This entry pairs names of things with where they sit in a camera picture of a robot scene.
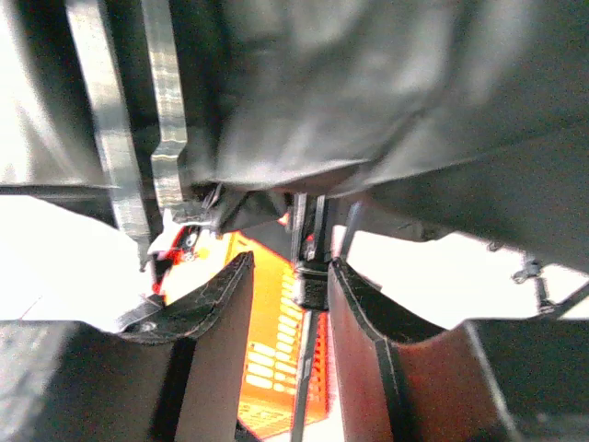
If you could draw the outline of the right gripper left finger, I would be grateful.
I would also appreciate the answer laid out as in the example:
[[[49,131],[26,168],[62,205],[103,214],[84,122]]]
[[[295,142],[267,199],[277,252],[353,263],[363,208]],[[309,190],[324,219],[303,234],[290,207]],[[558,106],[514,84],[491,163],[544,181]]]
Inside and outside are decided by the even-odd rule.
[[[242,252],[120,333],[80,321],[3,322],[2,439],[233,440],[253,273],[253,253]]]

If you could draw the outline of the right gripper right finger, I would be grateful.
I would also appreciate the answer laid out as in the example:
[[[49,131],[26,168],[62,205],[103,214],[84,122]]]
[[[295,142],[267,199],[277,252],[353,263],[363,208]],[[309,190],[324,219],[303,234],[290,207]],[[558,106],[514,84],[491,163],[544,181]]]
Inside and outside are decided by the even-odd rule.
[[[584,441],[588,324],[465,320],[445,330],[329,267],[348,441]]]

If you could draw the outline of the black folding umbrella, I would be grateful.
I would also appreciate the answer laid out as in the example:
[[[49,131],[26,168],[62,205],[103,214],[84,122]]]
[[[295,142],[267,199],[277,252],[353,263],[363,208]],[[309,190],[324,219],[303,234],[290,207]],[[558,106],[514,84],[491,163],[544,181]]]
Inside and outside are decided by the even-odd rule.
[[[310,319],[351,266],[338,201],[350,229],[586,270],[588,5],[5,1],[1,192],[119,229],[141,266],[165,219],[289,215]]]

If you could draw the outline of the red plastic basket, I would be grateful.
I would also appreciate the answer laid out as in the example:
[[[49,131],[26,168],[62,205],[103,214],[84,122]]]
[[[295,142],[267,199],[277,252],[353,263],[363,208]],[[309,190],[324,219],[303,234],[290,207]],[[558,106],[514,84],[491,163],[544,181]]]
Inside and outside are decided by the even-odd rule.
[[[192,280],[212,277],[242,252],[255,258],[253,300],[238,421],[263,441],[303,441],[308,425],[329,415],[327,318],[310,319],[295,303],[287,220],[215,236],[171,224],[150,250],[167,269],[154,290],[171,304]]]

